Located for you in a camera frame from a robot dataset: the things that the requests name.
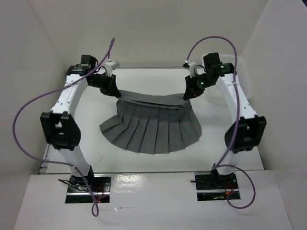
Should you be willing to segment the grey skirt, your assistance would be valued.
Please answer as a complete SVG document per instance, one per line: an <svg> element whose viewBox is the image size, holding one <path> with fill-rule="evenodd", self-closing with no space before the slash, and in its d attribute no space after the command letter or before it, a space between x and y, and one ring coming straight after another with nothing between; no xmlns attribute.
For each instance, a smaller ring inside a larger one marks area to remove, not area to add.
<svg viewBox="0 0 307 230"><path fill-rule="evenodd" d="M117 114L99 126L111 144L136 153L168 154L200 139L201 125L182 93L120 93Z"/></svg>

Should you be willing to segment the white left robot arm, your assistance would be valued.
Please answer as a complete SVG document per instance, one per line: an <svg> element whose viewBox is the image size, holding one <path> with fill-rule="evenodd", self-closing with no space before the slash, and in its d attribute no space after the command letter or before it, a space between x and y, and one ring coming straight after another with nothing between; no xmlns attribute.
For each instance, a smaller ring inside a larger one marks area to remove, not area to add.
<svg viewBox="0 0 307 230"><path fill-rule="evenodd" d="M117 61L108 60L99 65L95 57L82 55L79 64L68 68L65 86L56 104L49 112L43 112L40 116L47 143L70 165L70 183L78 184L86 192L94 189L95 178L79 145L81 130L74 120L75 111L88 86L98 88L104 95L120 97L116 76L113 74L119 67Z"/></svg>

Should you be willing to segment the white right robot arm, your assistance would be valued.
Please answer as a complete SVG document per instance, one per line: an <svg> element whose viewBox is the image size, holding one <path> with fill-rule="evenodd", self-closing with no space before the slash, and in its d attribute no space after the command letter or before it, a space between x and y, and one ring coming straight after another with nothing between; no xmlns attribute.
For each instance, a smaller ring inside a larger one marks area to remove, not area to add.
<svg viewBox="0 0 307 230"><path fill-rule="evenodd" d="M233 177L241 152L251 151L259 145L267 121L251 107L232 63L222 63L218 53L209 53L203 57L203 64L204 73L199 74L196 62L184 62L183 67L189 70L189 75L185 78L183 98L197 98L205 89L216 86L230 111L233 123L224 135L227 153L213 165L210 176L211 185L221 188Z"/></svg>

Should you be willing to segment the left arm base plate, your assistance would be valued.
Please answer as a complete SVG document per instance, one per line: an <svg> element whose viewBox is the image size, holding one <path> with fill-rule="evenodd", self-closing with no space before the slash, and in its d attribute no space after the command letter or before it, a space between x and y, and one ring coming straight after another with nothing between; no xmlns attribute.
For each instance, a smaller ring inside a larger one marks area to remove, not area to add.
<svg viewBox="0 0 307 230"><path fill-rule="evenodd" d="M68 180L58 179L58 181L67 186L65 200L66 204L82 204L93 202L89 189L82 178L77 179L75 177L71 177ZM111 190L110 176L93 177L92 180L88 182L88 184L98 203L109 203Z"/></svg>

